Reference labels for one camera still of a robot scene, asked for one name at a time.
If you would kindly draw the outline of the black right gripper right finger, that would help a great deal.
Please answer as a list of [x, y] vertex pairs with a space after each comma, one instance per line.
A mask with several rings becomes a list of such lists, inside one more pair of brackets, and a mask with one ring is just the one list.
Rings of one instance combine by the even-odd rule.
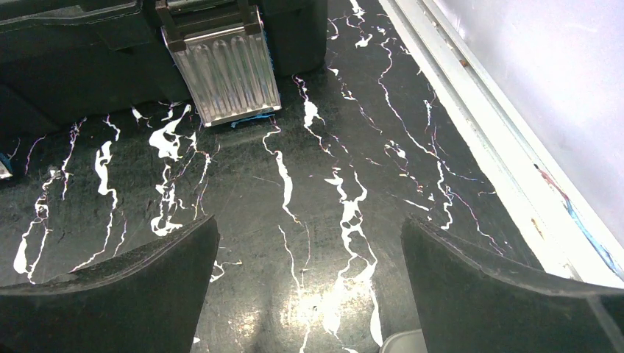
[[621, 352], [623, 290], [566, 279], [405, 219], [429, 352]]

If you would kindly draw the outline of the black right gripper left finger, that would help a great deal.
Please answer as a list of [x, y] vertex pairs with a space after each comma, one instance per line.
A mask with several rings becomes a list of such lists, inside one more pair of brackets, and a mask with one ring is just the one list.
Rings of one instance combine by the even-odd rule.
[[1, 289], [3, 352], [189, 352], [220, 235], [202, 218], [41, 284]]

